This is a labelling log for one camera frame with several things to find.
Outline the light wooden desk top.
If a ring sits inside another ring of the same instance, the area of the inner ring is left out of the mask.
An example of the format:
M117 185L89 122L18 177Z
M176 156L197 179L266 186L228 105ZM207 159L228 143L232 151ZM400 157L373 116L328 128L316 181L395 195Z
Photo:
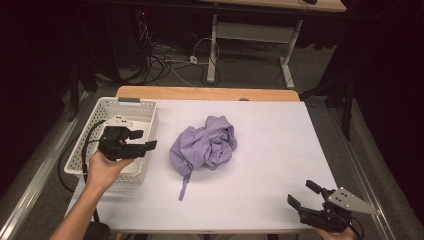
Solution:
M258 7L276 7L296 10L343 13L347 7L341 0L317 0L315 5L304 3L302 0L201 0L221 4L238 4Z

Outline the person's left hand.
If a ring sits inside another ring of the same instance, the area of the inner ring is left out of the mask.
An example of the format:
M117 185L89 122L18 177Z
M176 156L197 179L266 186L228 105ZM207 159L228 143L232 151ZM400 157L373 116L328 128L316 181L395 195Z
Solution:
M133 159L111 161L103 153L96 151L89 159L86 189L91 193L103 194L115 183L120 172L132 162Z

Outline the person's right hand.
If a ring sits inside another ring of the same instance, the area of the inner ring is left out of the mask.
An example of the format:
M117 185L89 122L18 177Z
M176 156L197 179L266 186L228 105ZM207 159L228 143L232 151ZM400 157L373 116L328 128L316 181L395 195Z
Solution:
M319 228L315 228L314 231L319 234L323 240L357 240L357 236L350 228L346 228L341 233L327 232Z

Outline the white perforated plastic basket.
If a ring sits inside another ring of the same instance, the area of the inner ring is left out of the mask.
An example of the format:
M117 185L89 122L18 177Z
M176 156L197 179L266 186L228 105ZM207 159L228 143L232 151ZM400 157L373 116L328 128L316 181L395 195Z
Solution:
M128 144L145 144L154 140L157 114L156 102L139 98L102 97L92 110L76 145L64 166L64 172L83 178L82 152L89 137L86 155L90 157L97 147L97 140L106 127L127 127L130 131L143 131L141 138L126 139Z

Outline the black chair seat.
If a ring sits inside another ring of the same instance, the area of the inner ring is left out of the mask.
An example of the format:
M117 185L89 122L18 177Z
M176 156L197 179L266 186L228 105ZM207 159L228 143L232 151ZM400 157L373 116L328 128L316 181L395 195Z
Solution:
M93 217L94 220L89 223L83 240L108 240L110 227L100 221L97 210L94 210Z

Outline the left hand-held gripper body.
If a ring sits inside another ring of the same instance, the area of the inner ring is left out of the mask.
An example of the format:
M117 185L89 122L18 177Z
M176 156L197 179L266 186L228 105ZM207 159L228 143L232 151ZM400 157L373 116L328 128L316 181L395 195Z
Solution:
M133 123L121 115L116 115L105 122L105 128L98 140L98 150L111 160L135 159L144 157L147 150L144 144L128 143L130 127Z

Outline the purple garment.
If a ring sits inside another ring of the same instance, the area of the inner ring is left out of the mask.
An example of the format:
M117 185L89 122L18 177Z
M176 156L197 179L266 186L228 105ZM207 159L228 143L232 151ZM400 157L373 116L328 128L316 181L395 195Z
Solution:
M182 201L194 170L207 166L215 171L237 149L234 126L225 116L208 116L203 127L187 127L169 150L172 165L183 177L178 200Z

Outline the white table cover sheet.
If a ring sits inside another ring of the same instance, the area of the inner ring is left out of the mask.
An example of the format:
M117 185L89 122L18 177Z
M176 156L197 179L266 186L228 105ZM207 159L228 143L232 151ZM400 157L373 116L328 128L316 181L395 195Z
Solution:
M185 182L169 150L189 126L224 116L238 142L230 161L211 171L201 167ZM140 184L116 183L102 197L102 222L129 233L302 232L293 195L319 208L320 196L307 180L336 183L302 102L159 100L155 150Z

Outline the black metal stand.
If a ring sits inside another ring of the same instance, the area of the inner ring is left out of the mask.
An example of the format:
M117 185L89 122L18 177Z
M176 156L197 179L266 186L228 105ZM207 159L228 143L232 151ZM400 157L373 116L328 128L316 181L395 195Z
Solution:
M92 65L87 61L75 62L70 71L70 104L68 121L75 119L79 111L79 85L88 91L94 92L97 83Z

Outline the black computer tower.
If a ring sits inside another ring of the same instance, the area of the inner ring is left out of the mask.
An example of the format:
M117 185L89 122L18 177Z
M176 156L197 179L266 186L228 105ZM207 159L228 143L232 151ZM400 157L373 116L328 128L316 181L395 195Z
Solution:
M141 68L144 58L138 45L134 10L105 7L104 11L118 66Z

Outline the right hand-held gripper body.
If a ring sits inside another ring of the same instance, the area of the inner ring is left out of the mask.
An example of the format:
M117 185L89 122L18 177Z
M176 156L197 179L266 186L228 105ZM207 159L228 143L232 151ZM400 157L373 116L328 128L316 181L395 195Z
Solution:
M341 233L352 226L352 213L380 215L381 211L344 188L329 190L312 187L323 197L323 209L314 210L298 204L300 222L332 233Z

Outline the silver metal rail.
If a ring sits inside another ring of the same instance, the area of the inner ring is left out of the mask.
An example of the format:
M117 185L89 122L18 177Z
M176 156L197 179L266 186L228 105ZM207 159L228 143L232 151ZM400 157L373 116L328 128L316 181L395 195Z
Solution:
M382 240L397 240L386 217L383 205L378 200L377 194L371 186L371 181L366 175L365 169L360 163L358 154L352 145L352 141L347 140L341 127L341 120L336 110L329 109L329 116L332 123L336 126L338 135L342 138L342 143L348 153L350 165L353 168L353 175L355 176L357 185L360 188L364 200L372 207L380 211L379 215L373 215L372 219L377 228L377 231Z
M84 92L75 115L65 109L0 199L0 240L45 240L60 222L71 192L59 181L93 94Z

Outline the white metal desk frame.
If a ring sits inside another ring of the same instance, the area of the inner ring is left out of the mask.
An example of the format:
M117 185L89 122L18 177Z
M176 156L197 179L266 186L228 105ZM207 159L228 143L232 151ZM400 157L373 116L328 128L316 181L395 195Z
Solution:
M214 83L218 73L216 62L218 59L218 39L246 40L266 43L286 44L285 55L279 59L282 77L288 89L294 89L293 74L289 61L294 52L303 21L297 20L293 27L267 26L245 23L231 23L219 19L217 14L212 18L211 47L208 59L207 82Z

